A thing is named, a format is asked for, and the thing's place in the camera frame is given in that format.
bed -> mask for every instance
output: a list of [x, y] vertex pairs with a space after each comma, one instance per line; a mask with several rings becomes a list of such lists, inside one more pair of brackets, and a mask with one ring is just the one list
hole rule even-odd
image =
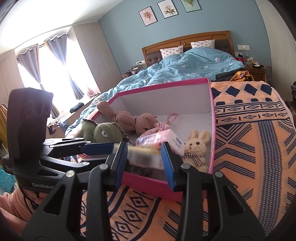
[[[191, 48], [190, 42], [215, 39], [215, 49]], [[183, 45], [184, 54], [176, 54], [161, 57], [159, 49]], [[228, 72], [243, 67], [242, 62], [236, 61], [230, 31], [217, 31], [199, 34], [191, 34], [142, 48], [147, 69], [138, 74], [123, 79], [118, 85], [109, 91], [101, 94], [93, 100], [80, 117], [68, 127], [65, 135], [77, 133], [82, 119], [95, 119], [96, 104], [98, 101], [109, 100], [116, 93], [143, 86], [154, 85], [170, 81], [180, 81], [207, 77], [215, 80], [216, 74]]]
[[[164, 62], [159, 49], [179, 44], [190, 48], [190, 41], [206, 39], [219, 40], [215, 41], [215, 48], [222, 48], [233, 56], [229, 31], [179, 37], [144, 47], [142, 51], [148, 68], [151, 68]], [[107, 100], [117, 91], [126, 90], [123, 88], [126, 81], [129, 79], [96, 98], [69, 129], [67, 137], [77, 133], [83, 118], [96, 120], [96, 103]], [[140, 88], [147, 84], [157, 84], [157, 80], [133, 83], [131, 87]], [[269, 234], [288, 209], [296, 191], [296, 131], [292, 114], [277, 91], [262, 81], [213, 82], [211, 88], [216, 115], [214, 171], [222, 171], [228, 177], [257, 216], [265, 233]], [[179, 203], [121, 186], [117, 192], [108, 194], [108, 206], [114, 240], [169, 241], [176, 237], [181, 210]], [[81, 209], [82, 235], [86, 231], [85, 209], [86, 194]], [[203, 218], [203, 235], [207, 235], [206, 201]]]

blue wall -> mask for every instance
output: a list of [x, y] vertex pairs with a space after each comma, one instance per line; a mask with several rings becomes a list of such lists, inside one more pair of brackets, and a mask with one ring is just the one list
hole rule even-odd
[[[160, 1], [123, 0], [99, 20], [121, 73], [144, 59], [141, 49], [145, 46], [188, 34], [221, 30], [231, 31], [236, 52], [237, 45], [250, 45], [250, 57], [265, 66], [271, 65], [268, 36], [255, 0], [198, 0], [202, 10], [188, 13], [181, 0], [173, 0], [179, 15], [166, 19], [157, 5]], [[149, 6], [158, 22], [145, 27], [139, 11]]]

wall outlet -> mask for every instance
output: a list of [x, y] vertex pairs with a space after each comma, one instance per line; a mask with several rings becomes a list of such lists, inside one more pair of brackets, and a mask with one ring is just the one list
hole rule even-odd
[[237, 49], [238, 50], [250, 50], [250, 46], [249, 45], [238, 45]]
[[142, 60], [142, 61], [136, 62], [136, 64], [145, 64], [145, 60]]

stuffed toy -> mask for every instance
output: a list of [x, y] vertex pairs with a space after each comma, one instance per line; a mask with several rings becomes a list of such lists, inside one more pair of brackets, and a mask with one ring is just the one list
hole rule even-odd
[[205, 165], [205, 158], [203, 155], [207, 151], [206, 144], [210, 141], [210, 133], [202, 131], [198, 133], [197, 130], [192, 130], [185, 144], [185, 155], [182, 161], [195, 167], [200, 172], [208, 172], [209, 168]]
[[137, 119], [128, 111], [118, 111], [115, 113], [107, 101], [99, 102], [97, 108], [111, 121], [118, 123], [125, 132], [136, 131], [139, 136], [145, 131], [154, 128], [154, 124], [157, 123], [155, 116], [150, 113], [144, 113]]
[[115, 122], [98, 124], [93, 120], [84, 119], [81, 130], [75, 137], [83, 137], [85, 141], [92, 143], [119, 143], [125, 136]]

polka dot pillowcase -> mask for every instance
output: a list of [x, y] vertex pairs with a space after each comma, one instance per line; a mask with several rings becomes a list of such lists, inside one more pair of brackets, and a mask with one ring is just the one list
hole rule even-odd
[[205, 41], [198, 41], [198, 42], [191, 42], [191, 47], [199, 48], [199, 47], [210, 47], [215, 48], [215, 40], [205, 40]]
[[161, 52], [161, 56], [164, 59], [165, 57], [168, 57], [169, 55], [172, 55], [172, 54], [183, 53], [183, 45], [179, 47], [174, 47], [174, 48], [160, 49], [160, 52]]

